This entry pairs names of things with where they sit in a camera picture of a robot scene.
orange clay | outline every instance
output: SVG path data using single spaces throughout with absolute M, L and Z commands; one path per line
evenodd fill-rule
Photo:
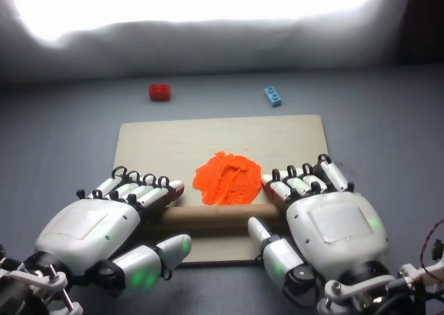
M 196 169 L 193 187 L 207 205 L 250 204 L 261 189 L 261 167 L 241 155 L 215 153 Z

rolling pin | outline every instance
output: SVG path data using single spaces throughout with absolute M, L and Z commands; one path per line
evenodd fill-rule
M 199 205 L 168 207 L 162 218 L 145 230 L 246 229 L 255 216 L 270 227 L 284 223 L 283 214 L 273 204 Z

red lego brick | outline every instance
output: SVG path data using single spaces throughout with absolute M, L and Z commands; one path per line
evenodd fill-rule
M 168 101 L 171 98 L 171 88 L 167 84 L 151 84 L 148 93 L 152 101 Z

robotic hand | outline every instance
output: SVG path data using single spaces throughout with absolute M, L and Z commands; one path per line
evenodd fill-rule
M 400 279 L 390 275 L 384 265 L 389 241 L 380 218 L 328 155 L 319 155 L 314 166 L 274 169 L 262 176 L 262 187 L 287 209 L 291 242 L 270 234 L 254 217 L 248 233 L 266 272 L 290 301 L 301 308 L 317 303 L 322 315 L 425 313 L 425 287 L 443 282 L 444 258 L 421 270 L 403 266 Z M 319 300 L 321 285 L 325 298 Z M 301 305 L 297 297 L 311 289 L 315 303 Z
M 0 246 L 0 314 L 80 315 L 67 292 L 73 284 L 96 284 L 114 296 L 143 293 L 191 251 L 191 238 L 178 235 L 154 248 L 131 249 L 140 227 L 156 219 L 184 191 L 181 181 L 117 167 L 90 195 L 60 211 L 37 239 L 24 262 L 6 257 Z M 49 311 L 53 300 L 65 308 Z

red wire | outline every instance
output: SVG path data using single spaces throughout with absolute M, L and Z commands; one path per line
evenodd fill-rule
M 430 237 L 432 236 L 432 234 L 435 233 L 435 230 L 436 230 L 436 229 L 438 228 L 438 226 L 439 226 L 440 224 L 442 224 L 442 223 L 444 223 L 444 218 L 442 218 L 440 221 L 438 221 L 438 222 L 435 224 L 435 226 L 433 226 L 432 230 L 430 231 L 430 233 L 429 233 L 429 234 L 427 235 L 427 237 L 425 238 L 425 242 L 424 242 L 424 244 L 422 245 L 420 261 L 421 261 L 421 267 L 424 269 L 424 271 L 425 271 L 425 273 L 426 273 L 427 275 L 429 275 L 430 277 L 432 277 L 432 278 L 435 279 L 435 280 L 438 280 L 439 282 L 444 283 L 444 280 L 442 280 L 442 279 L 436 277 L 433 273 L 430 273 L 430 272 L 425 268 L 425 265 L 424 265 L 424 252 L 425 252 L 425 249 L 427 248 L 427 244 L 429 243 L 429 240 L 430 240 Z

